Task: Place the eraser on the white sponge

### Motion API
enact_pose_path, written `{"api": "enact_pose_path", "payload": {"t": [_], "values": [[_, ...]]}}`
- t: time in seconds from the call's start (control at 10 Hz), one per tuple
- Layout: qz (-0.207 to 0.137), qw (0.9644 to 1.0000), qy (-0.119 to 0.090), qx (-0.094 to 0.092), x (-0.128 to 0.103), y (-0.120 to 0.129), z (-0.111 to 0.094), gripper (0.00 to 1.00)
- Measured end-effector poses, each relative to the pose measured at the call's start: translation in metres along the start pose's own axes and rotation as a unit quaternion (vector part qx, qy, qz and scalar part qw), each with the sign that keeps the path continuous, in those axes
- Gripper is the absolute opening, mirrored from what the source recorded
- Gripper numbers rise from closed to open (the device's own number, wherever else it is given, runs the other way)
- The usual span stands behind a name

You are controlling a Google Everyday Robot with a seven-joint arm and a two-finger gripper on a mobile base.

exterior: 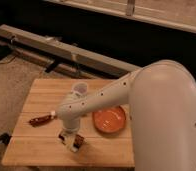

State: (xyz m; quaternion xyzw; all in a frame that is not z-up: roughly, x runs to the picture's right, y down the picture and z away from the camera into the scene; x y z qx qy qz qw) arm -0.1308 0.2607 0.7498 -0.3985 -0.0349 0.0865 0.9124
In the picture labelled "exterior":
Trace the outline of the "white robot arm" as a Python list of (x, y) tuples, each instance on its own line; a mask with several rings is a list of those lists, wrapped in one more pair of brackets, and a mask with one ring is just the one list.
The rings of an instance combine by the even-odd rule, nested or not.
[(82, 115), (127, 104), (135, 171), (196, 171), (196, 81), (180, 63), (160, 60), (56, 110), (67, 132)]

